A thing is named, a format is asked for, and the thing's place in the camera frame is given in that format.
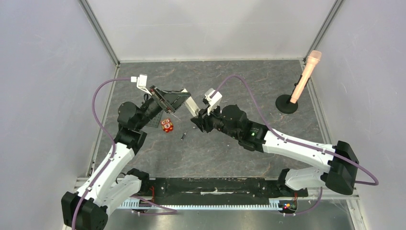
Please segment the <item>white remote control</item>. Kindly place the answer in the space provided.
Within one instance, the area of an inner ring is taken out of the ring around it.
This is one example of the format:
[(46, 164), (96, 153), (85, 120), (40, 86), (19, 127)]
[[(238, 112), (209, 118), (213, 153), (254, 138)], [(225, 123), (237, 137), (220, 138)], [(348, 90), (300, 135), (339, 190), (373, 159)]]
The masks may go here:
[(184, 95), (181, 100), (182, 104), (186, 106), (192, 117), (196, 117), (199, 113), (200, 108), (195, 100), (192, 98), (192, 96), (188, 95), (188, 97), (186, 98), (186, 96)]

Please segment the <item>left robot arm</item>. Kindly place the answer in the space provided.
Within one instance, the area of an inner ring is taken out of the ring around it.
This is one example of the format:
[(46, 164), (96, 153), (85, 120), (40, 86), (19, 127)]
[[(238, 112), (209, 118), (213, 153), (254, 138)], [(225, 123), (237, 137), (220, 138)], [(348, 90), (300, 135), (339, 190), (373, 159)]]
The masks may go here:
[(73, 230), (102, 230), (109, 216), (130, 196), (144, 196), (150, 182), (129, 172), (118, 184), (115, 179), (144, 144), (142, 131), (160, 112), (176, 112), (191, 96), (180, 91), (149, 88), (150, 98), (138, 107), (124, 102), (118, 108), (118, 132), (102, 163), (94, 174), (74, 193), (66, 192), (62, 199), (63, 221)]

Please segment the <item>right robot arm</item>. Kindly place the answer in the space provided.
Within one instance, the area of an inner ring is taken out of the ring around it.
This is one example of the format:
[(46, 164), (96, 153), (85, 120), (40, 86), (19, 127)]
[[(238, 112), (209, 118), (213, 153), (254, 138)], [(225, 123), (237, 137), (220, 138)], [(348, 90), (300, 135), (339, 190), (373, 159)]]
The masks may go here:
[(281, 171), (276, 188), (283, 196), (321, 186), (342, 195), (353, 194), (358, 171), (355, 164), (359, 161), (346, 142), (316, 143), (269, 130), (265, 125), (249, 120), (237, 105), (216, 107), (211, 112), (202, 109), (191, 121), (202, 132), (215, 129), (230, 136), (246, 150), (279, 154), (308, 164), (308, 168)]

